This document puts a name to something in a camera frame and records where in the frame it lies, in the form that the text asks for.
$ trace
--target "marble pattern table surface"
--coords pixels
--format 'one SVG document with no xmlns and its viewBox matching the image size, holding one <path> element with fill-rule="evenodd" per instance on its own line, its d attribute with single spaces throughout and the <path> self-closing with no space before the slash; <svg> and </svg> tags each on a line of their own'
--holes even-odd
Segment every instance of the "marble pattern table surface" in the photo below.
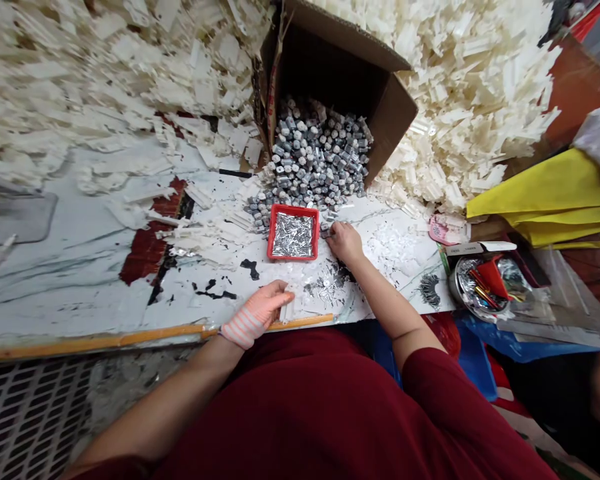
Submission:
<svg viewBox="0 0 600 480">
<path fill-rule="evenodd" d="M 212 208 L 205 211 L 194 207 L 196 222 L 216 219 L 222 209 L 238 206 L 235 194 L 242 182 L 240 178 L 207 171 L 196 149 L 181 150 L 183 159 L 176 167 L 152 177 L 130 178 L 123 191 L 114 195 L 156 184 L 167 186 L 177 175 L 213 192 Z M 159 155 L 161 147 L 155 141 L 146 141 L 140 151 L 142 155 Z M 177 266 L 170 268 L 162 280 L 161 294 L 147 306 L 153 290 L 152 278 L 139 279 L 131 286 L 118 278 L 135 232 L 117 222 L 105 208 L 104 197 L 87 196 L 76 188 L 77 169 L 100 155 L 103 154 L 74 152 L 67 172 L 45 186 L 59 196 L 49 237 L 39 243 L 16 245 L 0 265 L 0 347 L 186 323 L 219 325 L 229 320 L 258 287 L 275 278 L 288 281 L 297 292 L 295 318 L 334 313 L 336 321 L 352 322 L 371 316 L 359 288 L 337 268 L 324 240 L 319 242 L 318 260 L 312 263 L 273 262 L 267 259 L 263 236 L 247 232 L 244 245 L 218 240 L 217 248 L 229 259 L 226 265 L 177 258 Z M 422 300 L 418 290 L 426 274 L 440 279 L 436 289 L 441 298 L 438 310 L 453 309 L 437 244 L 415 233 L 418 221 L 374 200 L 355 198 L 353 204 L 354 207 L 342 210 L 341 219 L 356 226 L 372 261 L 418 312 L 435 311 Z M 252 278 L 252 269 L 240 267 L 245 259 L 257 262 L 257 275 L 253 278 L 258 279 Z M 332 303 L 320 300 L 316 288 L 313 296 L 310 294 L 316 281 L 334 279 L 340 279 L 342 285 Z M 235 299 L 222 297 L 224 291 Z M 159 343 L 193 339 L 178 337 Z"/>
</svg>

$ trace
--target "wooden edge strip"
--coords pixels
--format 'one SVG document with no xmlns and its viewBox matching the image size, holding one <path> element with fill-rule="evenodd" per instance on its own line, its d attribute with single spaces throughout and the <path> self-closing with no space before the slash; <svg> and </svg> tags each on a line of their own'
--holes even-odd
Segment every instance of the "wooden edge strip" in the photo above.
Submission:
<svg viewBox="0 0 600 480">
<path fill-rule="evenodd" d="M 318 317 L 306 317 L 294 320 L 284 325 L 282 323 L 273 323 L 270 331 L 286 330 L 297 327 L 306 327 L 318 323 L 333 320 L 333 314 L 320 315 Z M 184 335 L 201 334 L 202 339 L 216 335 L 218 330 L 205 331 L 204 325 L 179 325 L 156 330 L 145 330 L 140 332 L 128 333 L 126 335 L 98 335 L 88 337 L 75 337 L 72 339 L 59 339 L 56 343 L 43 345 L 31 345 L 30 347 L 0 348 L 0 361 L 20 360 L 26 358 L 54 357 L 57 355 L 70 355 L 73 353 L 86 353 L 90 351 L 108 350 L 121 347 L 128 347 L 136 343 L 143 343 L 154 340 L 161 340 L 171 337 L 181 337 Z"/>
<path fill-rule="evenodd" d="M 288 322 L 286 325 L 281 322 L 274 322 L 267 329 L 267 331 L 288 330 L 298 327 L 307 327 L 309 325 L 317 325 L 318 323 L 324 323 L 329 321 L 333 321 L 332 313 L 328 313 L 327 315 L 318 315 L 316 317 L 305 317 L 298 320 L 293 320 Z M 218 331 L 219 330 L 217 329 L 204 331 L 200 334 L 200 338 L 202 338 L 202 340 L 206 340 L 214 335 L 217 335 Z"/>
</svg>

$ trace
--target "yellow fabric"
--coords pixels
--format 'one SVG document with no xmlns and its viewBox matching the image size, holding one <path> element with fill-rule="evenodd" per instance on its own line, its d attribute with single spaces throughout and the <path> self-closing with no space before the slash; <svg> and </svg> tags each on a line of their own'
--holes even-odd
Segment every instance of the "yellow fabric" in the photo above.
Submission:
<svg viewBox="0 0 600 480">
<path fill-rule="evenodd" d="M 501 215 L 534 247 L 600 232 L 600 167 L 571 149 L 467 204 L 467 217 Z"/>
<path fill-rule="evenodd" d="M 553 248 L 554 250 L 600 248 L 600 241 L 556 243 Z"/>
</svg>

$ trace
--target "person's right hand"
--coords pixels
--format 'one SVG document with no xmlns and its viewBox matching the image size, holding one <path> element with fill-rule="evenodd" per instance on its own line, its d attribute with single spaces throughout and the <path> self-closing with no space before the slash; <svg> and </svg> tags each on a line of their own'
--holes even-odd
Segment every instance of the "person's right hand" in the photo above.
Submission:
<svg viewBox="0 0 600 480">
<path fill-rule="evenodd" d="M 331 226 L 331 236 L 327 244 L 333 254 L 342 260 L 346 266 L 354 264 L 365 257 L 362 252 L 362 239 L 355 228 L 348 223 L 334 222 Z"/>
</svg>

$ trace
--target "red plastic tray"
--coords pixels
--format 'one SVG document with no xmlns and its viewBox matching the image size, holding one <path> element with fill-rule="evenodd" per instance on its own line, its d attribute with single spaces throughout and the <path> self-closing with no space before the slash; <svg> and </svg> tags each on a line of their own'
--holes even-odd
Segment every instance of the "red plastic tray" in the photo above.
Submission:
<svg viewBox="0 0 600 480">
<path fill-rule="evenodd" d="M 275 224 L 278 218 L 278 212 L 293 215 L 295 217 L 312 217 L 313 218 L 313 240 L 311 251 L 313 256 L 311 257 L 277 257 L 272 255 L 273 253 L 273 239 L 275 238 Z M 267 256 L 271 260 L 303 260 L 313 261 L 318 258 L 318 238 L 320 236 L 320 212 L 316 209 L 306 209 L 302 207 L 289 207 L 287 205 L 280 205 L 278 203 L 271 207 L 271 224 L 269 226 L 269 245 L 267 246 Z"/>
</svg>

